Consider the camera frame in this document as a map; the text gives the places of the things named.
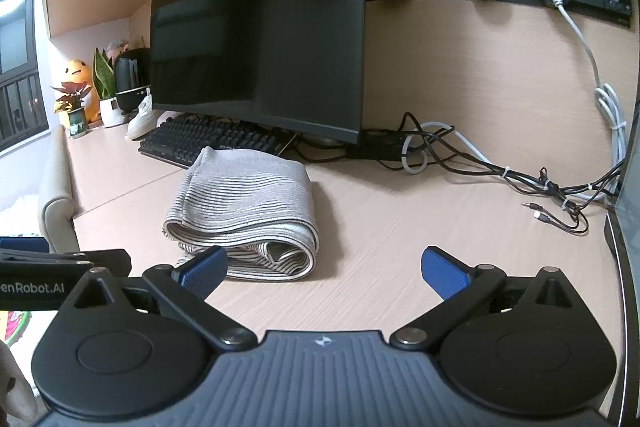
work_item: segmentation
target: window frame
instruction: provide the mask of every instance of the window frame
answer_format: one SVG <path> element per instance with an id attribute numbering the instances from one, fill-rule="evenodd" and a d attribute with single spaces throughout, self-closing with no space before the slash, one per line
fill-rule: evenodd
<path id="1" fill-rule="evenodd" d="M 44 100 L 42 97 L 42 86 L 40 85 L 40 75 L 38 71 L 38 60 L 36 56 L 35 45 L 35 28 L 34 28 L 34 0 L 25 0 L 25 38 L 27 47 L 27 61 L 25 64 L 13 68 L 5 73 L 0 73 L 0 90 L 8 88 L 8 86 L 14 85 L 18 90 L 18 101 L 20 103 L 20 112 L 22 114 L 22 120 L 24 117 L 24 105 L 22 104 L 22 97 L 20 96 L 19 83 L 26 79 L 26 84 L 29 88 L 30 100 L 37 99 L 40 104 L 39 112 L 34 114 L 36 119 L 36 125 L 32 125 L 28 128 L 18 130 L 15 129 L 14 117 L 12 116 L 11 107 L 8 105 L 9 101 L 7 97 L 4 97 L 4 103 L 2 104 L 2 98 L 0 98 L 0 111 L 7 112 L 8 120 L 10 121 L 10 128 L 4 129 L 0 125 L 0 153 L 4 150 L 20 144 L 24 140 L 27 140 L 37 134 L 40 134 L 46 130 L 49 130 L 49 122 L 47 121 L 47 112 L 44 107 Z M 31 77 L 34 77 L 33 85 L 36 91 L 33 92 Z"/>

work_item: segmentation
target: monitor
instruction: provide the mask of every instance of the monitor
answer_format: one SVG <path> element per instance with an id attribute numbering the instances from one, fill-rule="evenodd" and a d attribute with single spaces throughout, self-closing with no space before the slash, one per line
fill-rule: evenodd
<path id="1" fill-rule="evenodd" d="M 152 0 L 153 107 L 356 142 L 365 0 Z"/>
<path id="2" fill-rule="evenodd" d="M 622 300 L 623 360 L 615 381 L 608 419 L 618 427 L 640 420 L 640 84 L 629 147 L 605 222 L 605 238 L 618 265 Z"/>

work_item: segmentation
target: folded towel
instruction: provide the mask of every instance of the folded towel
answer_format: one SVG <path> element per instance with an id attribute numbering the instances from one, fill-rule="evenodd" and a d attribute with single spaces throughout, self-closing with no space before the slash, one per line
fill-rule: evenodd
<path id="1" fill-rule="evenodd" d="M 236 279 L 290 281 L 316 263 L 319 239 L 305 167 L 267 153 L 204 148 L 164 221 L 186 261 L 213 245 Z"/>

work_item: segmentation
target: desk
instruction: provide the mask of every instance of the desk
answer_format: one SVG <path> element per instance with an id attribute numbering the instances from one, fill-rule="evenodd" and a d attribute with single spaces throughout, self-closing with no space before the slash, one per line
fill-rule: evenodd
<path id="1" fill-rule="evenodd" d="M 123 127 L 102 128 L 71 143 L 80 192 L 87 201 L 102 200 L 84 209 L 75 226 L 84 250 L 125 248 L 138 276 L 181 257 L 177 243 L 162 235 L 162 222 L 184 171 L 145 158 L 123 137 Z M 78 169 L 89 157 L 100 164 L 104 188 L 81 186 L 89 175 Z M 420 275 L 424 248 L 438 245 L 468 265 L 492 263 L 508 275 L 560 267 L 621 359 L 618 271 L 602 234 L 603 209 L 590 207 L 590 234 L 574 237 L 535 220 L 521 206 L 529 199 L 499 180 L 476 182 L 439 168 L 410 176 L 365 161 L 307 171 L 320 234 L 314 272 L 291 283 L 226 280 L 207 299 L 259 338 L 267 328 L 380 329 L 388 338 L 439 304 Z"/>

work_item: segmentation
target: keyboard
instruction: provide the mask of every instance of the keyboard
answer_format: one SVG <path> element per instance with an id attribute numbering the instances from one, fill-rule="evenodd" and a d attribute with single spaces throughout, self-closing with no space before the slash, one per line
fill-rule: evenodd
<path id="1" fill-rule="evenodd" d="M 294 134 L 277 129 L 195 115 L 168 118 L 153 130 L 138 149 L 173 165 L 189 168 L 205 147 L 213 149 L 253 149 L 279 156 Z"/>

